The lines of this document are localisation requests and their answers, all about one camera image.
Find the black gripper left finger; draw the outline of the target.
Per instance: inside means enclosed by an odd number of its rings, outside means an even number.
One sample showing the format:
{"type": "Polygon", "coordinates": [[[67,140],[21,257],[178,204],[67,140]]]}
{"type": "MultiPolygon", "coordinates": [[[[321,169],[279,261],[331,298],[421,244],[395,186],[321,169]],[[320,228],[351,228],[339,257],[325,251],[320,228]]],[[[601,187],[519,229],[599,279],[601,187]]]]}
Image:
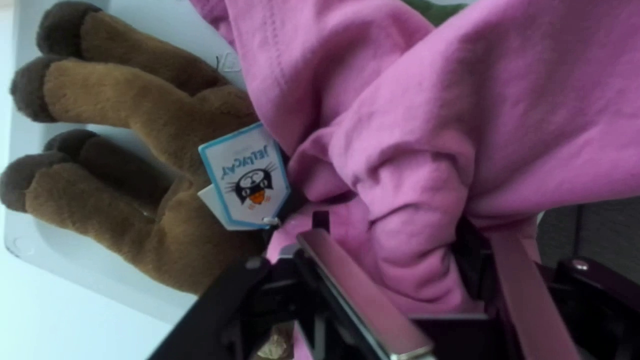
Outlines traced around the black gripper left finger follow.
{"type": "Polygon", "coordinates": [[[436,360],[431,339],[419,332],[376,282],[329,238],[329,216],[312,214],[312,228],[297,235],[329,295],[376,360],[436,360]]]}

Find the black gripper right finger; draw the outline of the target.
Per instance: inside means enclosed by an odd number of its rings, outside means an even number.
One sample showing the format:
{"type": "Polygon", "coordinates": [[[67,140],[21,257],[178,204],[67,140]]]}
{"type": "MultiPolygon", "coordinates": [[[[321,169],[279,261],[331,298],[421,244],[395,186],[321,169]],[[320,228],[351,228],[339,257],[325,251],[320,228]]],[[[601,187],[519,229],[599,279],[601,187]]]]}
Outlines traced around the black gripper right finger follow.
{"type": "Polygon", "coordinates": [[[579,360],[556,303],[519,239],[490,235],[493,266],[524,360],[579,360]]]}

